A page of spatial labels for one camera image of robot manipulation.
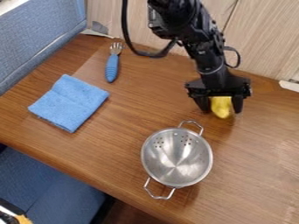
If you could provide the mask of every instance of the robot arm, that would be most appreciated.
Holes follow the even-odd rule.
[[[149,28],[161,39],[171,39],[157,54],[138,52],[130,43],[125,18],[127,4],[128,0],[123,0],[122,29],[133,52],[159,58],[167,55],[175,44],[183,46],[195,60],[201,76],[185,84],[189,96],[205,112],[210,110],[209,97],[231,96],[235,112],[241,112],[243,99],[251,94],[250,80],[229,72],[227,67],[232,66],[227,65],[224,51],[237,53],[238,62],[233,68],[239,66],[240,55],[232,47],[225,46],[223,33],[219,32],[200,0],[148,0]]]

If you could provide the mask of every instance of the wooden table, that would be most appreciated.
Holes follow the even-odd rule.
[[[124,50],[119,78],[107,84],[110,42],[79,35],[5,94],[0,142],[172,223],[299,223],[299,94],[275,80],[235,72],[252,79],[254,96],[241,115],[220,120],[187,97],[184,82],[198,74],[185,57],[147,59]],[[63,73],[111,94],[75,134],[27,110]],[[154,200],[143,190],[143,142],[188,119],[205,127],[212,171],[171,200]],[[159,184],[151,188],[168,192]]]

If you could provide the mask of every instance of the blue chair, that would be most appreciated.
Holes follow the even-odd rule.
[[[84,0],[30,0],[0,17],[0,95],[87,26]]]
[[[87,224],[107,196],[79,180],[6,148],[0,153],[0,198],[34,224]]]
[[[84,6],[84,0],[30,0],[0,16],[0,95],[86,28]],[[106,197],[0,147],[0,198],[25,210],[34,224],[87,224]]]

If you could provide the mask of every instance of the yellow object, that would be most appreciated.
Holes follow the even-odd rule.
[[[217,117],[226,119],[231,114],[232,97],[215,96],[211,102],[211,110]]]
[[[17,215],[15,218],[20,224],[32,224],[32,222],[23,215]]]

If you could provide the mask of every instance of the blue towel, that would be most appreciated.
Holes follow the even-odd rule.
[[[63,130],[74,133],[108,98],[109,93],[67,74],[28,109]]]

